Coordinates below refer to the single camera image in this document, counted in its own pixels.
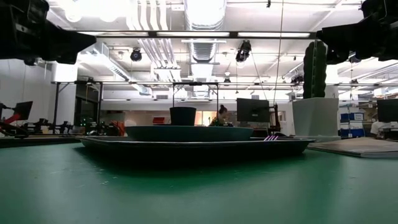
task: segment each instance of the desk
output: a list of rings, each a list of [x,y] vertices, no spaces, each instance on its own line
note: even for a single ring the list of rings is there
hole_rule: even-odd
[[[80,143],[0,149],[0,223],[397,223],[398,161],[302,156],[184,170]]]

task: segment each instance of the black monitor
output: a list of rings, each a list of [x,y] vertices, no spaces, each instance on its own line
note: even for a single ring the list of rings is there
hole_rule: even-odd
[[[14,115],[19,114],[18,121],[25,121],[29,119],[30,109],[32,109],[33,101],[17,103],[14,108]]]
[[[398,121],[398,99],[378,100],[377,115],[380,122]]]
[[[236,99],[238,107],[238,121],[244,122],[270,122],[269,101]]]

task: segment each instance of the ceiling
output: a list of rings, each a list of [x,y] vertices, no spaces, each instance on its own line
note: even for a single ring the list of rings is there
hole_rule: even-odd
[[[76,30],[128,30],[126,25],[125,0],[103,0],[98,5],[105,4],[107,11],[92,8],[82,8],[84,15],[78,22],[70,22],[65,17],[63,2],[72,0],[50,0],[51,11],[48,20],[66,29]],[[337,26],[359,22],[362,11],[359,10],[361,1],[357,0],[286,0],[284,1],[282,17],[282,0],[272,0],[271,7],[267,8],[267,1],[257,0],[228,0],[223,30],[227,31],[299,31],[314,32],[322,27]],[[184,12],[181,11],[183,1],[166,0],[167,24],[172,30],[185,30]],[[117,12],[114,22],[104,22],[100,15]],[[150,9],[147,8],[149,21]],[[150,80],[151,61],[143,54],[140,62],[133,62],[129,56],[133,47],[140,47],[137,39],[98,39],[110,48],[111,57],[125,70],[137,75],[143,81]],[[220,63],[213,68],[213,75],[224,78],[225,72],[230,72],[233,82],[275,82],[276,76],[284,77],[289,72],[300,73],[302,66],[293,70],[302,63],[305,49],[311,40],[250,40],[252,54],[246,60],[243,68],[238,68],[234,60],[236,49],[242,40],[228,39],[225,44],[219,44],[216,53],[216,62]],[[172,39],[174,54],[181,67],[181,77],[190,74],[190,61],[187,44],[181,39]],[[359,75],[370,73],[377,69],[397,63],[395,61],[378,62],[377,59],[365,60],[358,64],[342,63],[338,66],[341,82],[348,82]],[[370,82],[382,82],[397,75],[395,70],[380,73]],[[114,75],[103,64],[80,59],[79,75],[89,75],[97,80],[114,80]]]

